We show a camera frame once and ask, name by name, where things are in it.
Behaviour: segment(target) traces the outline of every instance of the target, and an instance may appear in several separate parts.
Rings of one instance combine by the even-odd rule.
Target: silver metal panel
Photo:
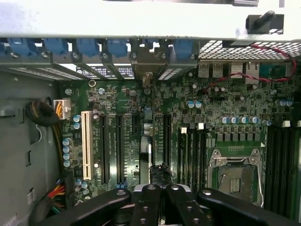
[[[268,10],[285,15],[284,34],[248,35],[245,29],[247,16],[249,14],[262,15]],[[162,16],[154,16],[149,12],[156,12],[156,15]],[[86,0],[84,3],[72,0],[53,0],[47,7],[41,7],[35,1],[18,1],[16,3],[16,1],[0,0],[0,15],[1,37],[301,40],[301,31],[295,27],[295,21],[301,19],[301,9],[299,8],[267,9],[218,4],[98,0]],[[191,15],[197,15],[198,19],[192,19]],[[168,18],[172,23],[163,23],[164,18]],[[101,26],[81,26],[81,24],[91,24],[100,19],[105,21]]]
[[[28,101],[54,99],[52,85],[50,81],[0,73],[0,109],[10,108],[16,113],[15,117],[0,119],[0,225],[17,214],[20,226],[27,226],[30,211],[36,203],[30,203],[29,191],[33,188],[36,200],[39,200],[54,186],[59,175],[51,129],[41,127],[44,139],[31,145],[31,122],[25,117],[24,123],[20,124],[18,117],[18,110],[22,111]],[[26,166],[29,151],[31,165]]]

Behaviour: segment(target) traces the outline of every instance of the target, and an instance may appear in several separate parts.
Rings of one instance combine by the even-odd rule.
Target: sticker
[[[18,220],[18,214],[16,213],[11,219],[8,220],[3,226],[17,226],[21,221]]]
[[[37,200],[36,190],[32,188],[29,190],[29,193],[27,194],[27,204],[31,205],[36,200]]]

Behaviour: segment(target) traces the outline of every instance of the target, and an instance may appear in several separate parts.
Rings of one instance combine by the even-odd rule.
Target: power connector
[[[71,104],[70,100],[54,100],[53,105],[57,107],[57,115],[61,120],[70,119],[71,117]]]

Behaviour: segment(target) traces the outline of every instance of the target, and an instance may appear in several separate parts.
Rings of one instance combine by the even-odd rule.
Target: white pci slot
[[[83,145],[83,178],[91,180],[93,177],[93,138],[92,112],[81,112],[81,139]]]

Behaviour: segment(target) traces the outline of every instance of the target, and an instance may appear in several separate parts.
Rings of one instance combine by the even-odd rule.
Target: white power connector
[[[64,119],[70,119],[71,117],[71,104],[70,104],[70,100],[54,100],[53,101],[53,106],[55,107],[56,104],[62,104],[62,109],[61,109],[61,113],[58,114],[59,118],[61,120]]]

